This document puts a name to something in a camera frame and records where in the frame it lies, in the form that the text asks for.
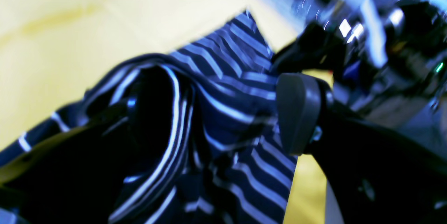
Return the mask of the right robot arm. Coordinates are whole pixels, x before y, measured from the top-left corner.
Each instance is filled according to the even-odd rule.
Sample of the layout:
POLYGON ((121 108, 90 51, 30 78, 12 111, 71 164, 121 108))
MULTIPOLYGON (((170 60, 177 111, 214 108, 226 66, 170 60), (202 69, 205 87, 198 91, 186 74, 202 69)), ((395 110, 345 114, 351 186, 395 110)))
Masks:
POLYGON ((426 0, 327 0, 273 58, 278 73, 330 70, 334 96, 395 128, 437 110, 446 89, 446 17, 426 0))

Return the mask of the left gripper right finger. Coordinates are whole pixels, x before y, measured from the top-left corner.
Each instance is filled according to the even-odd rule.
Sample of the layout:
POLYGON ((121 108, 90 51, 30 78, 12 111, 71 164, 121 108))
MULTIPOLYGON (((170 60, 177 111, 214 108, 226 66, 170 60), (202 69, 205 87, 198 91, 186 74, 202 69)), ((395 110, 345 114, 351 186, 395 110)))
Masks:
POLYGON ((280 138, 326 175, 345 224, 445 224, 446 158, 337 102, 329 85, 284 73, 276 85, 280 138))

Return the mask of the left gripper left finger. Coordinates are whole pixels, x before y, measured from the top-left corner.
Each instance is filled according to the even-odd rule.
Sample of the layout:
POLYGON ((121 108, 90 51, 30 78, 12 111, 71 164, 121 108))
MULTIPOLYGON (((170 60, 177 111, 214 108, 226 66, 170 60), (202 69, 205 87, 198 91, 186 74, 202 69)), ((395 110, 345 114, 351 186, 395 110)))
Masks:
POLYGON ((1 209, 31 224, 107 224, 138 155, 125 100, 1 167, 1 209))

